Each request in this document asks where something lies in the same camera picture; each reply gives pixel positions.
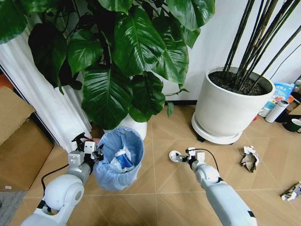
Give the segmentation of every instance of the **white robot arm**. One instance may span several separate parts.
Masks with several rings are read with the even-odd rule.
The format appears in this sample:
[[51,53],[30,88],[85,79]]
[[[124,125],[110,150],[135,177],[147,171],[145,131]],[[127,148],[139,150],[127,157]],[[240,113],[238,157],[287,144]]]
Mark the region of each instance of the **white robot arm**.
[[[74,207],[84,194],[84,185],[93,170],[93,165],[103,159],[101,148],[93,141],[81,142],[84,134],[77,136],[79,149],[68,154],[69,169],[66,174],[52,180],[36,210],[21,226],[65,226]],[[235,190],[220,178],[219,172],[205,164],[205,153],[195,148],[186,150],[183,156],[172,151],[169,157],[174,162],[187,162],[196,174],[197,181],[206,191],[207,198],[224,226],[256,226],[256,218]]]
[[169,157],[174,162],[187,162],[196,174],[197,181],[206,191],[206,196],[223,226],[256,226],[257,221],[236,191],[224,182],[219,172],[205,164],[205,153],[190,147],[187,156],[171,151]]

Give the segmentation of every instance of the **white bottle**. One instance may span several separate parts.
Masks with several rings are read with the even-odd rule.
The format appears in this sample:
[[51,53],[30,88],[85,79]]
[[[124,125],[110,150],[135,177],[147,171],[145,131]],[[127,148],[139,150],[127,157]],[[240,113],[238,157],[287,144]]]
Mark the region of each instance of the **white bottle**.
[[298,92],[300,90],[301,80],[297,80],[293,88],[293,92]]
[[275,119],[286,109],[288,102],[285,100],[280,100],[278,104],[272,109],[272,111],[265,118],[265,121],[272,123]]

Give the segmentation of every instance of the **pot stand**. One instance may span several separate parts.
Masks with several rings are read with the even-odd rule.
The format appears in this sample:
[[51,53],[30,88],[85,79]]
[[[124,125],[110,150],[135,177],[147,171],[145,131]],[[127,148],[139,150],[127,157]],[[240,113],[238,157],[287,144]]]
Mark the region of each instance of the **pot stand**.
[[242,132],[239,132],[237,135],[229,136],[229,137],[218,137],[218,136],[212,135],[212,134],[208,133],[207,131],[205,131],[200,126],[200,124],[196,120],[195,113],[192,116],[191,124],[192,124],[193,129],[196,131],[196,133],[200,135],[201,142],[208,140],[212,143],[219,144],[219,145],[230,145],[230,144],[233,144],[234,142],[236,142],[242,134]]

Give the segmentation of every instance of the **soil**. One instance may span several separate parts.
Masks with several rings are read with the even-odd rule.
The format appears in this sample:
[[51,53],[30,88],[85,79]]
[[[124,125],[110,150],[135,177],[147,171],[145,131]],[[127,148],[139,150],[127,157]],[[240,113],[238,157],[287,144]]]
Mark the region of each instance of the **soil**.
[[223,72],[213,72],[209,75],[209,79],[217,86],[226,89],[228,91],[231,91],[233,93],[243,94],[243,95],[250,95],[250,96],[260,96],[267,94],[267,91],[261,87],[258,83],[256,86],[253,87],[251,92],[248,94],[250,88],[252,87],[254,80],[248,78],[244,87],[239,91],[238,85],[235,85],[234,87],[231,86],[232,80],[235,77],[235,74],[232,72],[229,72],[227,76],[224,76]]

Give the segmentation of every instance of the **white planter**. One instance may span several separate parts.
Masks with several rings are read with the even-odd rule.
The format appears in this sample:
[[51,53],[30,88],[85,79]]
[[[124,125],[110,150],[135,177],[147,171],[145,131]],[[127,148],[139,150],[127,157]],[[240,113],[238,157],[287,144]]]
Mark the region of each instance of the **white planter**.
[[142,140],[146,137],[147,132],[147,122],[136,122],[132,117],[127,114],[127,116],[120,122],[118,126],[125,126],[131,129],[136,130],[141,136]]
[[[268,79],[261,79],[259,84],[268,91],[261,96],[247,96],[230,92],[213,84],[208,75],[223,68],[210,70],[203,81],[196,106],[196,120],[200,126],[215,136],[234,136],[242,132],[275,92],[275,86]],[[230,68],[236,73],[237,68]],[[251,79],[258,78],[252,73]]]

